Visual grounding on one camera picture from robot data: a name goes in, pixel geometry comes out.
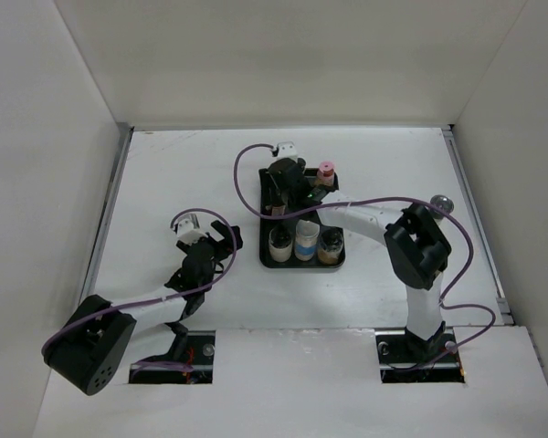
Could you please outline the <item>pink cap spice bottle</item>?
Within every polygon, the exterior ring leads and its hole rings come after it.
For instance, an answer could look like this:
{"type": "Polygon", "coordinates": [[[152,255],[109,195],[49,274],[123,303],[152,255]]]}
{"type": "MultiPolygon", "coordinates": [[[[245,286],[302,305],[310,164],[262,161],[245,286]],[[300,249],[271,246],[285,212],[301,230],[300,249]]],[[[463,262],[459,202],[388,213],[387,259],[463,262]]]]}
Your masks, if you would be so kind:
{"type": "Polygon", "coordinates": [[[315,185],[333,187],[335,181],[335,166],[333,162],[324,161],[319,164],[316,172],[315,185]]]}

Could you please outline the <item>white powder bottle black cap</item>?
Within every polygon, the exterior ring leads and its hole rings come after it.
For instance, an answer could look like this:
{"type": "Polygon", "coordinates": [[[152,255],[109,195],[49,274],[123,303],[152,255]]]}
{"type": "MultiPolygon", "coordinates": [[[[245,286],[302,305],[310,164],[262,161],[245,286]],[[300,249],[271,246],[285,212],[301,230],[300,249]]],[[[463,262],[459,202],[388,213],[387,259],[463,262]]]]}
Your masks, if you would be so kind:
{"type": "Polygon", "coordinates": [[[293,236],[284,224],[275,225],[269,232],[269,254],[274,262],[285,263],[290,260],[293,236]]]}

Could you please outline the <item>tall blue label spice jar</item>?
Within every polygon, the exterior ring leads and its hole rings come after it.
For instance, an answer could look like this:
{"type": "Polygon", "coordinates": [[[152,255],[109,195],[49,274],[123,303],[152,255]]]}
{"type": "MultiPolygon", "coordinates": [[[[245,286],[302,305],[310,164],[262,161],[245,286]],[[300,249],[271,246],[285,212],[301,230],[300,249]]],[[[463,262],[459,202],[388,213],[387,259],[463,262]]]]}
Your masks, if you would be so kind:
{"type": "Polygon", "coordinates": [[[316,252],[321,226],[300,219],[295,227],[294,255],[302,262],[310,261],[316,252]]]}

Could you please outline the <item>brown spice bottle black cap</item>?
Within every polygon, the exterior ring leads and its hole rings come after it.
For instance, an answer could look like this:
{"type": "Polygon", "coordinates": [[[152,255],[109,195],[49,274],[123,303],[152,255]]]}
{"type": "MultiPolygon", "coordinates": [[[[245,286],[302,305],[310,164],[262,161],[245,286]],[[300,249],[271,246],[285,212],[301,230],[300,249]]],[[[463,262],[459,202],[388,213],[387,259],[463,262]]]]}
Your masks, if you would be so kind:
{"type": "Polygon", "coordinates": [[[343,231],[337,227],[326,229],[319,238],[317,247],[318,260],[324,265],[337,265],[343,251],[343,246],[343,231]]]}

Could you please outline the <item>white powder bottle silver cap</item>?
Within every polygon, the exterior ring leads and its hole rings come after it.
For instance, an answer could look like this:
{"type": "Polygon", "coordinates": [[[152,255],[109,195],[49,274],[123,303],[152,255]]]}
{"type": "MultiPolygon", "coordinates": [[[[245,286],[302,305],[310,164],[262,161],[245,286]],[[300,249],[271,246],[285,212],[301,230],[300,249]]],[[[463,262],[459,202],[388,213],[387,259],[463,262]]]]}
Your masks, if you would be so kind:
{"type": "Polygon", "coordinates": [[[436,206],[438,210],[442,210],[447,214],[451,214],[455,209],[454,202],[444,194],[436,194],[432,196],[430,203],[436,206]]]}

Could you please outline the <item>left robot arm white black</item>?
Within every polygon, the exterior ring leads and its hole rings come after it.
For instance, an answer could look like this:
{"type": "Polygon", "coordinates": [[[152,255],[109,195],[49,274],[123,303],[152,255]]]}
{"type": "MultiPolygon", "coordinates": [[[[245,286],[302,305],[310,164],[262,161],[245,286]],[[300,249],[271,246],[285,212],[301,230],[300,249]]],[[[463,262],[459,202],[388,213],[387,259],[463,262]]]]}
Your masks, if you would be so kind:
{"type": "Polygon", "coordinates": [[[175,227],[184,260],[160,290],[135,301],[111,302],[99,295],[86,297],[72,316],[42,347],[44,362],[83,394],[92,396],[111,382],[121,366],[132,336],[161,325],[171,331],[155,342],[158,356],[136,362],[136,371],[165,369],[190,374],[180,363],[186,353],[188,330],[182,324],[204,303],[243,246],[238,226],[222,218],[211,224],[218,236],[202,232],[188,214],[175,227]]]}

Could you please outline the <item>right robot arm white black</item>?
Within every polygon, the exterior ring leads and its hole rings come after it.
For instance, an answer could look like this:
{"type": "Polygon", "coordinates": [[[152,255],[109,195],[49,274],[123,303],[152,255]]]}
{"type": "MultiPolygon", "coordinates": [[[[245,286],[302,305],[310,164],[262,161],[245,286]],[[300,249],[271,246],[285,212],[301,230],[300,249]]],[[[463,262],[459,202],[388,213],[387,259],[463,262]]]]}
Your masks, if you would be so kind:
{"type": "Polygon", "coordinates": [[[347,231],[385,246],[396,277],[406,287],[405,347],[412,361],[443,351],[445,323],[439,297],[451,245],[422,204],[401,211],[357,205],[342,194],[333,165],[306,168],[284,158],[258,172],[260,257],[264,266],[339,266],[347,231]]]}

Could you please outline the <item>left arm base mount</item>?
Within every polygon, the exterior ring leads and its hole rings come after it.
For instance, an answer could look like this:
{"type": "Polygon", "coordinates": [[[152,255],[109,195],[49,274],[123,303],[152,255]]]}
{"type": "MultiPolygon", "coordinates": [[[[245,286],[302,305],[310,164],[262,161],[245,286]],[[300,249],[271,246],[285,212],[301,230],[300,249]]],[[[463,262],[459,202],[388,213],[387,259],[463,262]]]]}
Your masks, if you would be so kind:
{"type": "Polygon", "coordinates": [[[211,384],[216,355],[214,330],[189,330],[180,322],[168,323],[174,338],[169,349],[133,363],[130,384],[211,384]]]}

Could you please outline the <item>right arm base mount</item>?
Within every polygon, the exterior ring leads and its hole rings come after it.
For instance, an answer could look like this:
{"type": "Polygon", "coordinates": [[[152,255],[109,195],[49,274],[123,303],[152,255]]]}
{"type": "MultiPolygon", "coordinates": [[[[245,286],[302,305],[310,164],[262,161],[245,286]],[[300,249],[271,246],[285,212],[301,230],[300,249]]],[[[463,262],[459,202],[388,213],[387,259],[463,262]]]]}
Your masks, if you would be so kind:
{"type": "Polygon", "coordinates": [[[446,349],[456,342],[452,330],[428,349],[415,345],[403,330],[378,332],[375,342],[382,383],[465,382],[459,354],[446,349]]]}

